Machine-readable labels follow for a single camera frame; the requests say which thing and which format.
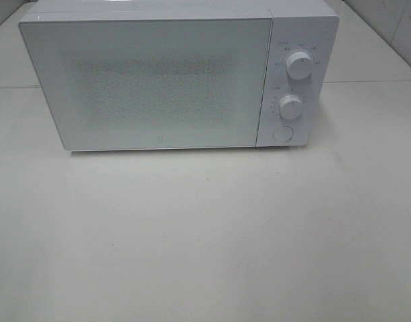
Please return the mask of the white timer knob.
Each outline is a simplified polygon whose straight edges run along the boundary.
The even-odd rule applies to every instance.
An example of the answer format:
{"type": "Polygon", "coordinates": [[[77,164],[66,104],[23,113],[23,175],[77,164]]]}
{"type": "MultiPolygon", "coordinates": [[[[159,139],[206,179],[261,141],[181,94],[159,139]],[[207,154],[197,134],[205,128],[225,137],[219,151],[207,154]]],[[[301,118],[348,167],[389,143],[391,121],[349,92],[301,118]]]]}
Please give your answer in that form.
{"type": "Polygon", "coordinates": [[[287,120],[293,120],[302,115],[304,102],[302,98],[295,94],[282,97],[279,101],[280,117],[287,120]]]}

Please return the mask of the upper white power knob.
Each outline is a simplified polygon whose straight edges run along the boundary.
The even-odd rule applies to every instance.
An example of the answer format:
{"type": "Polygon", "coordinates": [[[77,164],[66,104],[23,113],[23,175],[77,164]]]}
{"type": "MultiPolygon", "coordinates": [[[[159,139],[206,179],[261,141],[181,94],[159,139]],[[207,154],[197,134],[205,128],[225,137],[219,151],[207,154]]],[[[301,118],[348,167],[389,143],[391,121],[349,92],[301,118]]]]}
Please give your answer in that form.
{"type": "Polygon", "coordinates": [[[285,58],[286,72],[296,81],[308,78],[312,72],[313,55],[305,49],[290,52],[285,58]]]}

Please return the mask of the round door release button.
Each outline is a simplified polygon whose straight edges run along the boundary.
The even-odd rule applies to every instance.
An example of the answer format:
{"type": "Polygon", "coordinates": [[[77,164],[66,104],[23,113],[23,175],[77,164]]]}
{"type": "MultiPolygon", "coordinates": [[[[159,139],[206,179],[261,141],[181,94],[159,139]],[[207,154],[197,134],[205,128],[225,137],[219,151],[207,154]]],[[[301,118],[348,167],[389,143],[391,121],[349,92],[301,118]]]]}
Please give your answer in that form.
{"type": "Polygon", "coordinates": [[[274,130],[272,137],[277,142],[288,143],[292,140],[293,135],[294,130],[290,126],[283,125],[274,130]]]}

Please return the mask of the white microwave door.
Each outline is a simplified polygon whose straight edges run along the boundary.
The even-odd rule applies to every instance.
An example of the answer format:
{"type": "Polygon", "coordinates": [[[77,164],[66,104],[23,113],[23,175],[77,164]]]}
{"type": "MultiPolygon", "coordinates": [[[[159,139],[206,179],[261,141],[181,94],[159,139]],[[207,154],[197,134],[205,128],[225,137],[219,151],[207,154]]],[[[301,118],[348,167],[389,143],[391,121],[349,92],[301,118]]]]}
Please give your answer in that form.
{"type": "Polygon", "coordinates": [[[254,146],[270,19],[20,24],[69,151],[254,146]]]}

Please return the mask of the white microwave oven body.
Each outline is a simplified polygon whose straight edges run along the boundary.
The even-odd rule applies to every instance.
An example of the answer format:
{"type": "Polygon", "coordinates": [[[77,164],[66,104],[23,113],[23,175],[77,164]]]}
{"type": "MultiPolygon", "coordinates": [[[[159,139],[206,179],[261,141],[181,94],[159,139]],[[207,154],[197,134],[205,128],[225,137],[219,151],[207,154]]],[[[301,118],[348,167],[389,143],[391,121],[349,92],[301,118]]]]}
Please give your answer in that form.
{"type": "Polygon", "coordinates": [[[38,1],[18,26],[23,22],[224,19],[272,22],[256,143],[226,148],[303,146],[308,141],[339,26],[338,15],[324,1],[38,1]],[[285,58],[297,49],[313,55],[312,72],[303,80],[291,79],[286,72],[285,58]],[[283,119],[279,113],[280,99],[290,94],[304,102],[302,115],[293,120],[283,119]],[[272,137],[283,125],[294,130],[288,143],[272,137]]]}

